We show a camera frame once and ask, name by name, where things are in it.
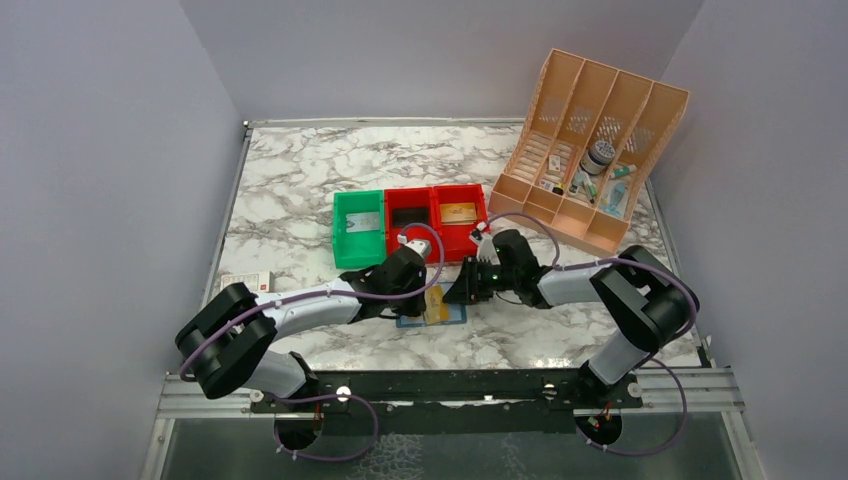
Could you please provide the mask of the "blue leather card holder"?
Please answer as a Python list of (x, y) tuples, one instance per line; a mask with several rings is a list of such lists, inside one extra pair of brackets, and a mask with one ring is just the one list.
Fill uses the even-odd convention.
[(401, 316), (395, 321), (397, 328), (418, 328), (465, 324), (467, 312), (464, 305), (448, 304), (443, 301), (444, 294), (452, 283), (440, 282), (424, 293), (425, 311), (418, 317)]

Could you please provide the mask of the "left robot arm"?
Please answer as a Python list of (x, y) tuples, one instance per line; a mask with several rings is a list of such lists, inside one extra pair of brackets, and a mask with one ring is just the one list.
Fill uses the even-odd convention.
[(428, 241), (412, 240), (380, 264), (286, 293), (254, 293), (242, 282), (227, 286), (176, 335), (181, 376), (196, 381), (209, 399), (248, 388), (276, 396), (290, 410), (306, 408), (316, 376), (300, 354), (272, 352), (271, 344), (319, 327), (423, 313), (430, 250)]

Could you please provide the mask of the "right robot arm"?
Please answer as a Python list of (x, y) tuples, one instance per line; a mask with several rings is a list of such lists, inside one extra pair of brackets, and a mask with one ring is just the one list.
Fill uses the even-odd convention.
[(521, 304), (541, 310), (602, 303), (617, 330), (580, 367), (576, 383), (579, 398), (592, 407), (612, 399), (631, 370), (690, 330), (700, 309), (696, 294), (642, 246), (596, 262), (554, 266), (541, 264), (514, 229), (490, 244), (497, 260), (466, 257), (444, 302), (475, 305), (511, 291)]

